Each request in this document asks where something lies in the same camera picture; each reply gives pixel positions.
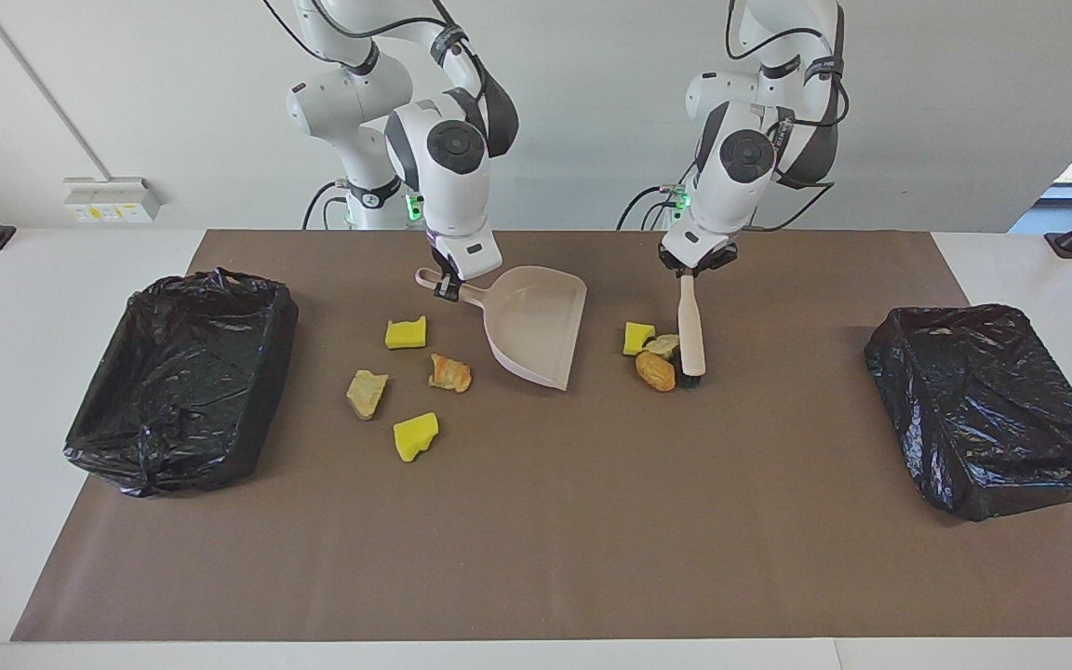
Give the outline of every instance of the bin lined with black bag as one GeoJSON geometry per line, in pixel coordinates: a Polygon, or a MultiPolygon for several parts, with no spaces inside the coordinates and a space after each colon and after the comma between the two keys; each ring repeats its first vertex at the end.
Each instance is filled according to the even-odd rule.
{"type": "Polygon", "coordinates": [[[65,458],[136,497],[249,476],[284,391],[297,314],[286,285],[222,268],[133,294],[65,458]]]}
{"type": "Polygon", "coordinates": [[[1072,501],[1072,387],[1019,310],[894,309],[864,354],[932,505],[982,521],[1072,501]]]}

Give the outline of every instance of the black trash bag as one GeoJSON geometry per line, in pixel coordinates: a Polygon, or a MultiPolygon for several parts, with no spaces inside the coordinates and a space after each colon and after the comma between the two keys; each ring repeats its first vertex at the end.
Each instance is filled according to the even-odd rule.
{"type": "Polygon", "coordinates": [[[286,285],[222,268],[133,294],[64,457],[135,497],[250,475],[284,390],[297,313],[286,285]]]}
{"type": "Polygon", "coordinates": [[[1019,310],[894,309],[864,353],[930,504],[982,521],[1072,501],[1072,387],[1019,310]]]}

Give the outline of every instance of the dustpan handle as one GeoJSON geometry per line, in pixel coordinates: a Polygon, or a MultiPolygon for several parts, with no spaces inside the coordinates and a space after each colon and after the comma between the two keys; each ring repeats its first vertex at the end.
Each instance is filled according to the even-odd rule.
{"type": "MultiPolygon", "coordinates": [[[[437,287],[438,281],[441,281],[441,272],[431,270],[428,267],[421,267],[416,271],[416,283],[423,285],[426,288],[437,287]]],[[[482,288],[477,287],[473,284],[462,284],[458,288],[458,294],[460,300],[465,300],[472,306],[481,308],[482,301],[486,300],[486,292],[482,288]]]]}
{"type": "Polygon", "coordinates": [[[681,302],[676,306],[676,329],[681,334],[681,372],[690,377],[705,374],[702,313],[694,296],[694,276],[681,276],[681,302]]]}

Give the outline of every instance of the white robot link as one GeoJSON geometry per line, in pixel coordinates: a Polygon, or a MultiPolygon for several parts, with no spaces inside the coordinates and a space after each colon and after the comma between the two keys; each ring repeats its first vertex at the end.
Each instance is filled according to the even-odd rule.
{"type": "Polygon", "coordinates": [[[834,0],[747,0],[739,39],[748,50],[732,54],[728,38],[728,55],[756,55],[760,68],[690,81],[685,106],[702,124],[697,175],[686,181],[684,218],[659,245],[660,262],[681,279],[681,369],[690,377],[705,373],[694,279],[735,259],[736,234],[748,228],[771,182],[829,187],[821,179],[834,165],[837,124],[850,105],[842,84],[843,8],[834,0]]]}
{"type": "Polygon", "coordinates": [[[510,96],[471,49],[440,0],[294,0],[307,49],[340,69],[288,93],[288,114],[337,149],[358,229],[403,229],[403,183],[425,196],[435,296],[458,300],[459,285],[503,264],[486,200],[490,159],[511,148],[519,116],[510,96]],[[431,16],[433,11],[438,17],[431,16]],[[412,102],[413,79],[374,38],[420,43],[455,88],[412,102]],[[366,123],[387,117],[386,135],[366,123]]]}

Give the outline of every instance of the yellow sponge piece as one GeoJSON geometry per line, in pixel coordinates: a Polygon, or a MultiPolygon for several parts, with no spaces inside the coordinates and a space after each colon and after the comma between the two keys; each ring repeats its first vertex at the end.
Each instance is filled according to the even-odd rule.
{"type": "Polygon", "coordinates": [[[656,327],[646,323],[626,322],[623,332],[623,356],[636,356],[643,351],[643,343],[655,338],[656,327]]]}
{"type": "Polygon", "coordinates": [[[426,346],[428,321],[420,317],[416,321],[387,322],[387,337],[384,343],[388,349],[417,349],[426,346]]]}
{"type": "Polygon", "coordinates": [[[404,462],[413,462],[417,453],[429,450],[440,430],[437,415],[431,412],[397,423],[391,429],[396,432],[396,450],[404,462]]]}

